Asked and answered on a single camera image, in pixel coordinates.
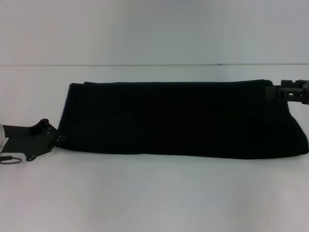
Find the white backdrop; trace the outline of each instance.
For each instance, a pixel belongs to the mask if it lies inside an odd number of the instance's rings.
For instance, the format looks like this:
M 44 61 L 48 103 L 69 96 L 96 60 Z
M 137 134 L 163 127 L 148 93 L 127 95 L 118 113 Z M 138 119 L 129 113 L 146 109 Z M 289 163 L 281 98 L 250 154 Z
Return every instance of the white backdrop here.
M 308 7 L 306 0 L 1 0 L 0 123 L 48 118 L 58 127 L 72 82 L 306 80 Z M 253 63 L 267 65 L 244 65 Z M 289 106 L 309 135 L 309 107 Z M 308 155 L 230 160 L 57 148 L 0 166 L 0 231 L 307 232 L 308 177 Z

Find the black metal clamp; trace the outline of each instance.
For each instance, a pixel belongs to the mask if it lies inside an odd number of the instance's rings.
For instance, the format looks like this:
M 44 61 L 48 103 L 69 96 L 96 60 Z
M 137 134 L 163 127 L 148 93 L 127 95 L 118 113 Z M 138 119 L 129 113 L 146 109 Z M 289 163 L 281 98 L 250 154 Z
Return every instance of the black metal clamp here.
M 59 146 L 61 140 L 58 130 L 49 124 L 48 119 L 42 119 L 32 127 L 3 125 L 3 128 L 7 141 L 2 153 L 24 153 L 26 161 L 33 161 L 38 156 L 51 152 L 53 148 Z M 11 156 L 0 156 L 0 163 L 10 164 L 2 161 L 15 159 L 21 160 Z
M 266 87 L 266 99 L 309 104 L 309 81 L 281 81 L 281 86 Z

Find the black fabric cover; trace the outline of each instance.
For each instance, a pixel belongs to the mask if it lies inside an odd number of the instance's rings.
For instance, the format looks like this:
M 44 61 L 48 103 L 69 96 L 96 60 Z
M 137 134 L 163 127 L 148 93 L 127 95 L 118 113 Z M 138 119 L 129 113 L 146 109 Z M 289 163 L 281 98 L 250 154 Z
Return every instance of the black fabric cover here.
M 309 152 L 287 103 L 266 80 L 71 84 L 62 148 L 108 154 L 267 159 Z

